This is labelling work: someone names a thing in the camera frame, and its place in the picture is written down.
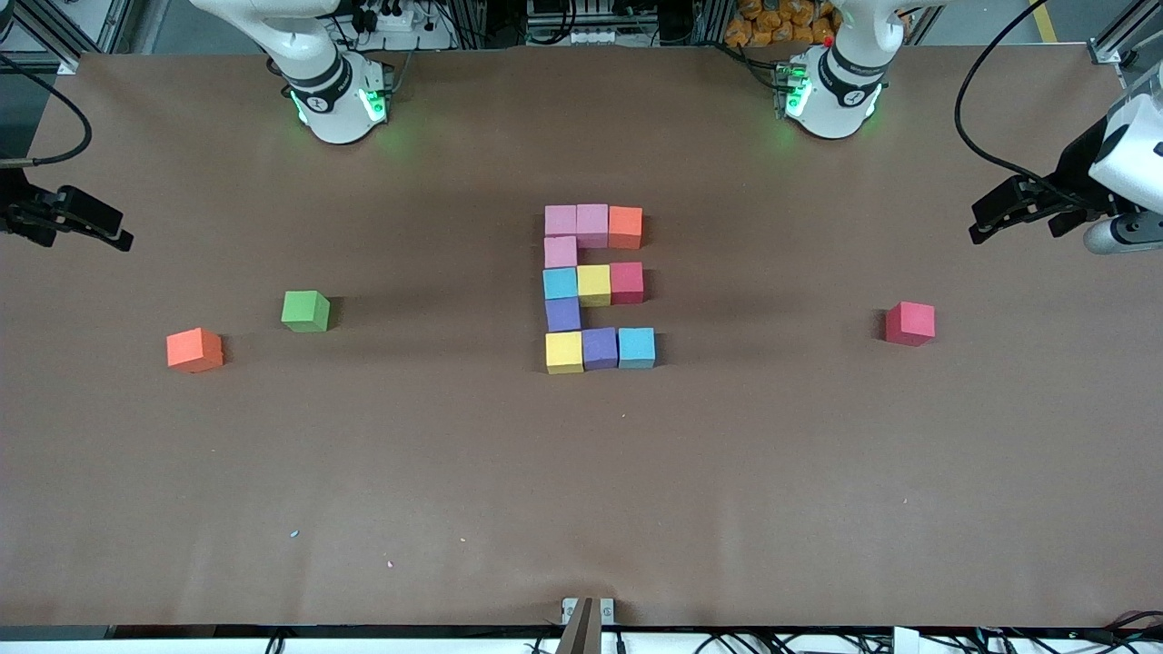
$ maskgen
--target green cube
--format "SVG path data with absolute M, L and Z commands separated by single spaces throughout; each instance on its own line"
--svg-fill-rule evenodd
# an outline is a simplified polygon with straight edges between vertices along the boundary
M 327 332 L 331 303 L 319 291 L 287 291 L 283 298 L 283 324 L 292 332 Z

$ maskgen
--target yellow stripe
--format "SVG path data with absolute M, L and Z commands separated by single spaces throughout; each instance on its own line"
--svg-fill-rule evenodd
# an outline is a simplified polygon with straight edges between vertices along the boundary
M 1046 10 L 1046 5 L 1034 9 L 1034 22 L 1037 23 L 1037 34 L 1042 37 L 1042 43 L 1057 43 L 1058 35 L 1054 34 L 1054 23 L 1050 22 L 1050 12 Z

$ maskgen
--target block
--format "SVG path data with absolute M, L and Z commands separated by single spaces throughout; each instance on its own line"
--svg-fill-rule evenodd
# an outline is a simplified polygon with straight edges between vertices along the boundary
M 901 346 L 923 346 L 937 335 L 935 313 L 927 304 L 898 304 L 885 317 L 884 340 Z
M 601 249 L 609 242 L 609 205 L 578 205 L 578 247 Z
M 583 329 L 582 364 L 586 370 L 618 368 L 618 330 L 613 327 Z
M 582 328 L 582 305 L 577 298 L 545 300 L 549 332 L 576 332 Z
M 642 304 L 644 299 L 642 262 L 609 264 L 609 304 Z
M 609 264 L 579 265 L 577 270 L 582 306 L 609 306 Z
M 545 207 L 545 236 L 573 236 L 577 233 L 577 205 L 549 205 Z
M 181 372 L 205 372 L 222 365 L 222 339 L 195 327 L 165 337 L 166 364 Z
M 582 372 L 582 332 L 545 334 L 545 370 L 550 375 Z
M 577 264 L 577 236 L 545 236 L 545 268 L 573 268 Z
M 609 207 L 609 247 L 620 250 L 642 247 L 642 207 Z
M 654 327 L 618 329 L 618 367 L 627 370 L 654 368 Z
M 554 268 L 541 273 L 547 300 L 578 297 L 578 269 Z

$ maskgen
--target light blue cube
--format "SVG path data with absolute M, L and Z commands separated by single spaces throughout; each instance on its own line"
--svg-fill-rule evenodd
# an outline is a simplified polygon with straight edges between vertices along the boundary
M 578 297 L 578 269 L 551 268 L 541 275 L 547 300 Z
M 618 367 L 623 370 L 654 368 L 654 327 L 618 329 Z

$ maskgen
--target green light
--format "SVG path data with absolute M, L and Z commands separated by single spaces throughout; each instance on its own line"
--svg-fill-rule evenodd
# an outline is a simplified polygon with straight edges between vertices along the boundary
M 792 91 L 791 95 L 787 97 L 787 115 L 799 116 L 804 113 L 804 106 L 807 105 L 808 97 L 812 95 L 812 81 L 804 80 L 804 85 Z
M 368 109 L 368 118 L 370 118 L 373 122 L 379 122 L 387 115 L 384 107 L 384 98 L 380 97 L 379 93 L 374 91 L 368 92 L 361 88 L 359 100 L 363 101 L 364 108 Z
M 294 101 L 294 108 L 299 111 L 299 122 L 307 125 L 307 114 L 302 112 L 302 102 L 299 101 L 294 91 L 291 92 L 291 100 Z
M 882 88 L 884 88 L 883 84 L 876 85 L 876 91 L 872 92 L 872 98 L 869 99 L 869 111 L 864 112 L 864 118 L 869 118 L 876 111 L 876 99 L 880 95 Z

